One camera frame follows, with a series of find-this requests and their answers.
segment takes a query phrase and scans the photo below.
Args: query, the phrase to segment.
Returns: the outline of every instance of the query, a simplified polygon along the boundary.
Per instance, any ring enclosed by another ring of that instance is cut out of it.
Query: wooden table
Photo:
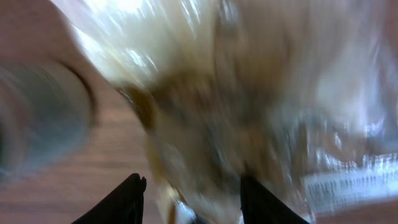
[[[0,188],[0,223],[70,223],[133,172],[148,179],[144,223],[161,223],[141,125],[127,103],[78,53],[55,8],[47,0],[2,0],[0,31],[0,60],[66,63],[89,84],[96,99],[95,123],[81,149]],[[397,208],[398,202],[385,203],[321,223],[398,223]]]

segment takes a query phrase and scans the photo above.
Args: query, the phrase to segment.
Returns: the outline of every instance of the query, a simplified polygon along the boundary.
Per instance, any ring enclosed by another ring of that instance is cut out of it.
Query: plastic wrap
[[[196,214],[238,222],[244,174],[301,216],[398,195],[385,1],[53,1]]]
[[[52,0],[114,86],[147,88],[195,67],[213,73],[216,0]]]

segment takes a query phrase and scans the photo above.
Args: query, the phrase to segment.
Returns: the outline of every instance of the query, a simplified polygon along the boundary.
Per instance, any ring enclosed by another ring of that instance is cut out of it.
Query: black object
[[[142,224],[146,185],[139,174],[130,175],[73,224]],[[308,224],[252,177],[241,179],[241,209],[245,224]]]
[[[241,209],[245,224],[308,224],[252,177],[241,179]]]
[[[131,174],[73,224],[142,224],[147,181]]]

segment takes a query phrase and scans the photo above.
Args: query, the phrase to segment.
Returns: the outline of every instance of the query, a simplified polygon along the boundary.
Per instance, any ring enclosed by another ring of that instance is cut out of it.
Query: plastic bag
[[[216,0],[52,0],[114,86],[147,88],[183,68],[213,73]]]
[[[243,174],[301,216],[398,195],[385,1],[53,1],[196,214],[238,222]]]

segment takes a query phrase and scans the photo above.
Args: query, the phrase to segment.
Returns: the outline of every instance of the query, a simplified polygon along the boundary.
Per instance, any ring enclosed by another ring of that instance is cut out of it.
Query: white label
[[[331,213],[398,196],[398,166],[350,173],[316,174],[303,179],[313,213]]]

